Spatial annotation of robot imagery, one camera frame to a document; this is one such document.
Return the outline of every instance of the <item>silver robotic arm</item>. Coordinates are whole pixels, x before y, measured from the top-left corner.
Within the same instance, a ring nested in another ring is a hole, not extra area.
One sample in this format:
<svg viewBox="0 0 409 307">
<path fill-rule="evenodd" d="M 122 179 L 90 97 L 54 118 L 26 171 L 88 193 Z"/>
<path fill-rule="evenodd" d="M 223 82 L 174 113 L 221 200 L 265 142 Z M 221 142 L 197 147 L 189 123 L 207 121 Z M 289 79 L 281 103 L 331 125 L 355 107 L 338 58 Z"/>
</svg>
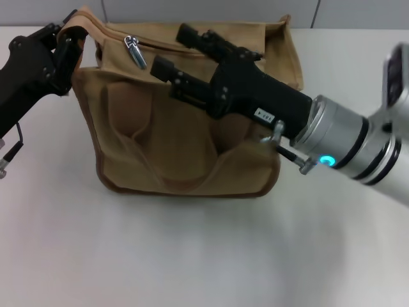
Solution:
<svg viewBox="0 0 409 307">
<path fill-rule="evenodd" d="M 409 45 L 398 45 L 383 69 L 381 108 L 369 118 L 324 96 L 290 145 L 312 160 L 409 205 Z"/>
</svg>

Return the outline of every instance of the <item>canvas bag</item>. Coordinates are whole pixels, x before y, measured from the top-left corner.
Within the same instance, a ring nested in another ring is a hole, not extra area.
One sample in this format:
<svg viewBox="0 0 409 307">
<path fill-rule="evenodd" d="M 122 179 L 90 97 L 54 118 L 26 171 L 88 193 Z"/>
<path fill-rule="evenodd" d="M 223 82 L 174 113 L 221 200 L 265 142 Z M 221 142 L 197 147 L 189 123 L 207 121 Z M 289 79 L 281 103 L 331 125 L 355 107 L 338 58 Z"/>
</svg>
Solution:
<svg viewBox="0 0 409 307">
<path fill-rule="evenodd" d="M 189 25 L 200 33 L 212 29 L 237 46 L 263 53 L 257 62 L 262 71 L 301 90 L 289 19 Z M 218 197 L 255 197 L 271 190 L 279 176 L 279 156 L 259 142 L 271 131 L 239 114 L 213 120 L 203 110 L 169 98 L 170 85 L 150 75 L 159 54 L 210 81 L 217 64 L 175 41 L 180 24 L 103 24 L 83 7 L 59 38 L 74 26 L 84 28 L 97 45 L 98 66 L 77 69 L 72 85 L 93 139 L 97 174 L 106 187 L 119 193 Z M 127 35 L 139 39 L 146 70 L 128 53 Z"/>
</svg>

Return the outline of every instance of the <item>cable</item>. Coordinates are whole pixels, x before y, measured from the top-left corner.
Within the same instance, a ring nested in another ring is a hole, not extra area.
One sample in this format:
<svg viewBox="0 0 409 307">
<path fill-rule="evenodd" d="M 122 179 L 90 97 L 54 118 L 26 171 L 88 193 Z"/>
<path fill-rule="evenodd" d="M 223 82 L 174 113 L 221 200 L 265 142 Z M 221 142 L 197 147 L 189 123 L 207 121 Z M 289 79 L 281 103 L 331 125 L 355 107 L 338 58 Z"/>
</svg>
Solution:
<svg viewBox="0 0 409 307">
<path fill-rule="evenodd" d="M 297 155 L 295 153 L 290 152 L 289 150 L 285 149 L 284 147 L 277 146 L 275 148 L 279 154 L 281 154 L 283 157 L 287 158 L 291 162 L 294 162 L 295 159 L 297 158 Z"/>
<path fill-rule="evenodd" d="M 20 124 L 17 123 L 17 130 L 19 132 L 19 138 L 20 141 L 18 141 L 12 149 L 10 149 L 3 157 L 3 160 L 5 160 L 7 163 L 10 163 L 14 157 L 17 155 L 17 153 L 20 151 L 20 149 L 23 147 L 23 133 L 21 132 L 21 127 Z"/>
<path fill-rule="evenodd" d="M 101 0 L 101 7 L 102 7 L 102 13 L 104 15 L 104 21 L 108 22 L 108 15 L 107 15 L 107 9 L 105 7 L 105 2 L 104 0 Z"/>
<path fill-rule="evenodd" d="M 21 132 L 20 123 L 15 124 L 17 126 L 17 131 L 19 132 L 20 142 L 23 143 L 23 133 Z"/>
<path fill-rule="evenodd" d="M 321 0 L 318 0 L 318 2 L 317 2 L 317 6 L 315 7 L 315 12 L 314 12 L 314 17 L 313 17 L 313 22 L 311 23 L 311 27 L 310 27 L 310 29 L 312 29 L 312 28 L 314 27 L 314 24 L 315 24 L 315 19 L 317 18 L 318 9 L 320 8 L 320 4 L 321 4 Z"/>
</svg>

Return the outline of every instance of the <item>metal zipper pull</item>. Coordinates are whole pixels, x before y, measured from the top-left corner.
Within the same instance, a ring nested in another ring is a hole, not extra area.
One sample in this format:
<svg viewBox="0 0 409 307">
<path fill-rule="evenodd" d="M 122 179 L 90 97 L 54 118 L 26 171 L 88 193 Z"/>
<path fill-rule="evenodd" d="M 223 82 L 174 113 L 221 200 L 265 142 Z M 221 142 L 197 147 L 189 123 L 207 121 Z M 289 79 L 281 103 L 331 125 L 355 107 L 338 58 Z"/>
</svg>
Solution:
<svg viewBox="0 0 409 307">
<path fill-rule="evenodd" d="M 127 37 L 125 37 L 124 42 L 129 50 L 130 55 L 134 59 L 136 65 L 140 69 L 146 69 L 147 67 L 146 61 L 143 58 L 142 52 L 138 47 L 139 40 L 134 36 L 128 35 Z"/>
</svg>

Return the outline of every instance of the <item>white table surface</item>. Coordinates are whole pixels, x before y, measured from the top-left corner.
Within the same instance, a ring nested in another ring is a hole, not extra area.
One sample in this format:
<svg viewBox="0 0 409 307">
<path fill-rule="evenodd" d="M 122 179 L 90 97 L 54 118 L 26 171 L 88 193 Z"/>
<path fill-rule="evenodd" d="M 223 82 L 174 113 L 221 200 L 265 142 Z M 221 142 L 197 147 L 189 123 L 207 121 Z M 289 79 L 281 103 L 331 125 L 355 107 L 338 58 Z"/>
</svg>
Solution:
<svg viewBox="0 0 409 307">
<path fill-rule="evenodd" d="M 35 29 L 0 28 L 0 67 L 10 40 Z M 380 105 L 385 55 L 409 41 L 292 34 L 305 93 L 365 115 Z M 93 53 L 88 42 L 86 66 Z M 331 169 L 303 177 L 284 160 L 255 200 L 124 196 L 96 177 L 73 93 L 42 99 L 21 124 L 25 146 L 0 182 L 0 306 L 409 306 L 409 208 Z"/>
</svg>

